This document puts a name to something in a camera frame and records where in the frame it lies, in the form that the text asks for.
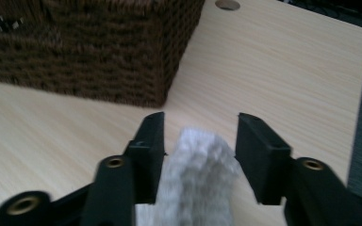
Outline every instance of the crumpled white fabric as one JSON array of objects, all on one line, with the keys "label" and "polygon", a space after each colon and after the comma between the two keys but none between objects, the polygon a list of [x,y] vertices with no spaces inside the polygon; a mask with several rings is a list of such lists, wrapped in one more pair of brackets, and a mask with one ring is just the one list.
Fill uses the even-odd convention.
[{"label": "crumpled white fabric", "polygon": [[233,181],[241,172],[221,137],[195,128],[182,130],[165,161],[155,205],[137,205],[138,226],[231,226]]}]

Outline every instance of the wood grain surface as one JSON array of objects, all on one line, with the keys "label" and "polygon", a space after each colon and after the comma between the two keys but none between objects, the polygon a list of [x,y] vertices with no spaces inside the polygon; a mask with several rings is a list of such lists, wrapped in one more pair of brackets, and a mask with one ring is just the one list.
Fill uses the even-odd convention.
[{"label": "wood grain surface", "polygon": [[[165,146],[198,127],[235,146],[238,113],[262,118],[293,156],[326,162],[343,182],[362,89],[362,28],[273,0],[207,0],[160,109],[78,99],[0,84],[0,203],[43,190],[56,200],[91,182],[106,156],[122,153],[143,117],[164,111]],[[243,175],[235,225],[285,225],[283,207],[256,204]]]}]

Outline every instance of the wooden table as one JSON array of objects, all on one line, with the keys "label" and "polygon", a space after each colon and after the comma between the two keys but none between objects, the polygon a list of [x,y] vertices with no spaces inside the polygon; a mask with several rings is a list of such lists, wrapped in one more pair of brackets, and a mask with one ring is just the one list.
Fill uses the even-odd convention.
[{"label": "wooden table", "polygon": [[[166,113],[171,153],[187,126],[235,146],[238,113],[256,115],[294,148],[346,182],[362,89],[362,28],[273,0],[207,0],[167,104],[96,102],[0,84],[0,203],[26,190],[58,199],[91,182],[97,163],[122,153],[144,116]],[[235,224],[283,225],[281,206],[256,204],[243,175]]]}]

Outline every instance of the basket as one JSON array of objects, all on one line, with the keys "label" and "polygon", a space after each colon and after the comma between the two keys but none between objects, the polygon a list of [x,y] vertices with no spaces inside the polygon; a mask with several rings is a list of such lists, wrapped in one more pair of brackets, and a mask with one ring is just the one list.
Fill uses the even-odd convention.
[{"label": "basket", "polygon": [[0,82],[159,107],[205,0],[0,0]]}]

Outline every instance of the table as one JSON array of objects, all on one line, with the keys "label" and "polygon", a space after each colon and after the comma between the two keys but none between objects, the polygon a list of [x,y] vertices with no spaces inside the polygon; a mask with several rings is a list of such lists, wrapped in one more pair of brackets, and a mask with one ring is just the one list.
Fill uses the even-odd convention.
[{"label": "table", "polygon": [[[144,116],[164,111],[168,153],[182,128],[235,147],[238,113],[267,122],[293,157],[325,161],[346,183],[362,89],[362,28],[272,0],[207,0],[161,109],[60,96],[0,84],[0,203],[26,190],[56,200],[91,182],[122,153]],[[235,225],[283,225],[283,207],[257,205],[243,175]]]}]

